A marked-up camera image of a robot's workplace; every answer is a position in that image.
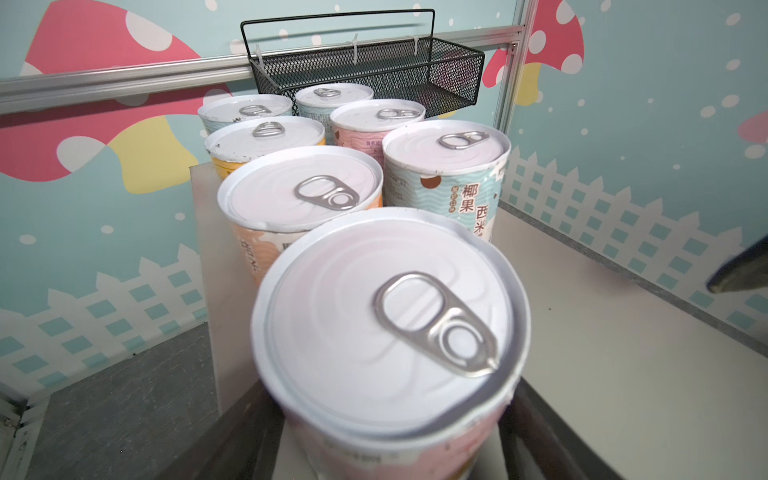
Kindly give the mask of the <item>red label food can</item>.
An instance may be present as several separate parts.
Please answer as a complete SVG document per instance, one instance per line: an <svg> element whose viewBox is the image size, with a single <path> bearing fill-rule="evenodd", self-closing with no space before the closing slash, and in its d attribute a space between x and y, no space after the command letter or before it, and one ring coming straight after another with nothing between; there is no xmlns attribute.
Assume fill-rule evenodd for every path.
<svg viewBox="0 0 768 480"><path fill-rule="evenodd" d="M383 206L383 168L339 146L297 147L247 163L223 180L217 202L247 270L261 284L277 258L311 230Z"/></svg>

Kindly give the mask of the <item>yellow label food can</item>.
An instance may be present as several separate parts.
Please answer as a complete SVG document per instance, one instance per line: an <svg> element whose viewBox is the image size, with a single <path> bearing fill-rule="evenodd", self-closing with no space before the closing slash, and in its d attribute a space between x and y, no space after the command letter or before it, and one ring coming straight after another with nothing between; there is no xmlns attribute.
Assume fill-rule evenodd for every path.
<svg viewBox="0 0 768 480"><path fill-rule="evenodd" d="M204 148L221 180L246 163L285 149L326 144L324 125L300 116L248 120L211 133Z"/></svg>

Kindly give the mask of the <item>pink label food can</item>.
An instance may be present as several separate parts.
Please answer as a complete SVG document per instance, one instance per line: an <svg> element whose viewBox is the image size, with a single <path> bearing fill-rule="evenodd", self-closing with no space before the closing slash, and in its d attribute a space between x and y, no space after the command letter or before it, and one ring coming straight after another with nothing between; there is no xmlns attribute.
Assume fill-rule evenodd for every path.
<svg viewBox="0 0 768 480"><path fill-rule="evenodd" d="M530 303L494 245L411 208L304 235L263 280L259 376L321 479L464 479L511 403Z"/></svg>

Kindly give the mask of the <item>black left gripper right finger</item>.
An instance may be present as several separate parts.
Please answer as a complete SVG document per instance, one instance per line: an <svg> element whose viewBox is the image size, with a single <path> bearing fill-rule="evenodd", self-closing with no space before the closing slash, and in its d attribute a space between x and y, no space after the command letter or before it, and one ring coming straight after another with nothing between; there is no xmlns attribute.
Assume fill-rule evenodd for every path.
<svg viewBox="0 0 768 480"><path fill-rule="evenodd" d="M619 479L525 380L498 422L509 479Z"/></svg>

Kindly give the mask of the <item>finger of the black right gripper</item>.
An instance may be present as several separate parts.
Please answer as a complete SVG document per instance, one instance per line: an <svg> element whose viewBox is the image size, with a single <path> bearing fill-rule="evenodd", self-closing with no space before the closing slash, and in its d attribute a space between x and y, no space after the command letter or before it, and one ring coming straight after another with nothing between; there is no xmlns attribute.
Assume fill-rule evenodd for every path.
<svg viewBox="0 0 768 480"><path fill-rule="evenodd" d="M723 264L708 280L713 294L757 290L767 287L768 238L760 241Z"/></svg>

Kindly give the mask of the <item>teal label food can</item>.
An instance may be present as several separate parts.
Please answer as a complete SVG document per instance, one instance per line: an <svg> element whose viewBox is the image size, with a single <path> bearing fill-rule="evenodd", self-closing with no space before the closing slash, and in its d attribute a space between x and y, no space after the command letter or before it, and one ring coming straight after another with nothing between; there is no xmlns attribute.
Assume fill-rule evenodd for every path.
<svg viewBox="0 0 768 480"><path fill-rule="evenodd" d="M242 121L277 116L292 116L293 101L286 96L255 94L227 97L198 109L208 134Z"/></svg>

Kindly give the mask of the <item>grey metal counter cabinet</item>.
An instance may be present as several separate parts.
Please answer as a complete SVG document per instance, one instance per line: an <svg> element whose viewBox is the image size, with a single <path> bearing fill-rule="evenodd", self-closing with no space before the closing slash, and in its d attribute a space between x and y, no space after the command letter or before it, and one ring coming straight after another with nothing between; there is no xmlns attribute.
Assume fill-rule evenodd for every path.
<svg viewBox="0 0 768 480"><path fill-rule="evenodd" d="M493 243L532 311L526 381L626 479L763 479L767 360L515 209Z"/></svg>

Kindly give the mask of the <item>black mesh wall basket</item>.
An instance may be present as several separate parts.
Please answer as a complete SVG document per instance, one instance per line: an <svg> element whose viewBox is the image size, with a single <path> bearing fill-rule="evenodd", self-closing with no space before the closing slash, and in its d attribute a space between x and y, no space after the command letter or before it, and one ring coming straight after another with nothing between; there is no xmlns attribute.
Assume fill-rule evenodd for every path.
<svg viewBox="0 0 768 480"><path fill-rule="evenodd" d="M473 106L481 86L485 54L434 36L318 46L264 53L248 27L357 16L404 14L404 9L284 16L245 20L239 29L257 89L261 94L297 99L298 92L322 84L360 84L377 98L415 101L436 117Z"/></svg>

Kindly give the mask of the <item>teal brown label can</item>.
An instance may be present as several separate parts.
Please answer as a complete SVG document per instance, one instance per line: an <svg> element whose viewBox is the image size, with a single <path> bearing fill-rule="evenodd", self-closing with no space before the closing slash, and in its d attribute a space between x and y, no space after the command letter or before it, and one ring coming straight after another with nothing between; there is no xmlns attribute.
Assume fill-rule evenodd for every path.
<svg viewBox="0 0 768 480"><path fill-rule="evenodd" d="M298 114L320 122L325 129L327 145L334 145L331 113L349 103L370 100L374 90L357 83L330 83L309 86L299 90L294 97Z"/></svg>

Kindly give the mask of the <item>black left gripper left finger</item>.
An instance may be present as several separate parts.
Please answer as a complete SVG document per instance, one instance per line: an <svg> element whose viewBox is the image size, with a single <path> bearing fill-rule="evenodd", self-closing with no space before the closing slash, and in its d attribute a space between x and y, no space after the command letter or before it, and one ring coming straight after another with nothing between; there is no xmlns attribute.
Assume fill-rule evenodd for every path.
<svg viewBox="0 0 768 480"><path fill-rule="evenodd" d="M160 479L270 479L285 416L262 382L256 382Z"/></svg>

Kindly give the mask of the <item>teal label floor can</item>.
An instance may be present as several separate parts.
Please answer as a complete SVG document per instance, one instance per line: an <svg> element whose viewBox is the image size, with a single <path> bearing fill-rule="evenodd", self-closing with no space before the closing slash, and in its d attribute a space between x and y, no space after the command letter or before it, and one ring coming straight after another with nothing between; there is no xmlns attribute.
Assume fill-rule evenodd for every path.
<svg viewBox="0 0 768 480"><path fill-rule="evenodd" d="M512 150L503 132L462 120L425 120L382 140L384 202L460 223L489 241Z"/></svg>

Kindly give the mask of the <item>white lid can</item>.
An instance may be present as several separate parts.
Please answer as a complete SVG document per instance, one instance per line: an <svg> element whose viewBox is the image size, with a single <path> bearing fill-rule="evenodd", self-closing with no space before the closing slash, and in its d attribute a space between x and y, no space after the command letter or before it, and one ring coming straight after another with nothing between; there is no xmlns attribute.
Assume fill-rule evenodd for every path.
<svg viewBox="0 0 768 480"><path fill-rule="evenodd" d="M384 163L382 141L393 130L423 121L426 107L404 99L360 100L330 114L337 146L354 149Z"/></svg>

